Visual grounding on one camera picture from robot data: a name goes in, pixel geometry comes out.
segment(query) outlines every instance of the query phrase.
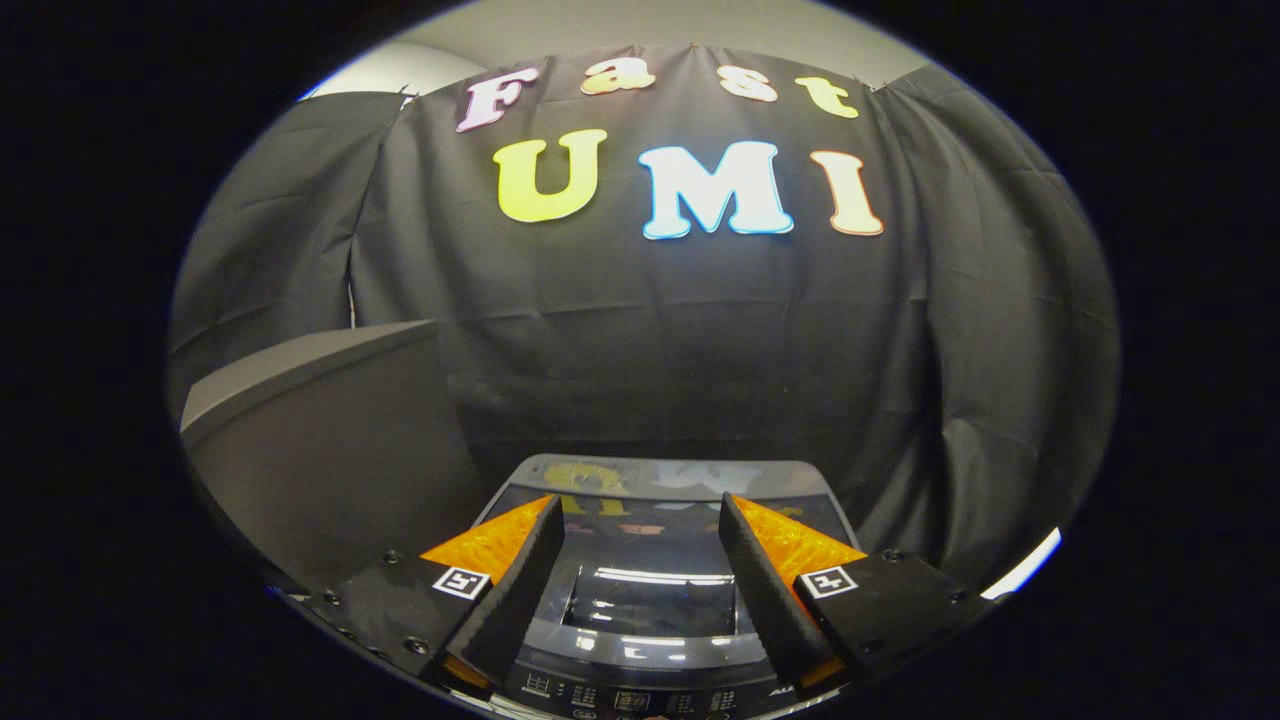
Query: letter m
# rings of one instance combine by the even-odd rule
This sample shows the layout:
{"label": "letter m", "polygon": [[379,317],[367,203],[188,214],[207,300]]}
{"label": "letter m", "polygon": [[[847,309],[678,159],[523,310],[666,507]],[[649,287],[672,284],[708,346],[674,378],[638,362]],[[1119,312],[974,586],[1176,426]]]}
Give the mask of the letter m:
{"label": "letter m", "polygon": [[728,199],[736,209],[728,219],[733,232],[744,234],[785,233],[795,227],[782,211],[778,186],[773,179],[773,156],[778,147],[769,142],[742,141],[724,149],[716,173],[680,146],[655,147],[640,154],[639,161],[653,176],[653,219],[644,236],[667,240],[689,234],[692,223],[680,214],[680,199],[708,233],[716,232]]}

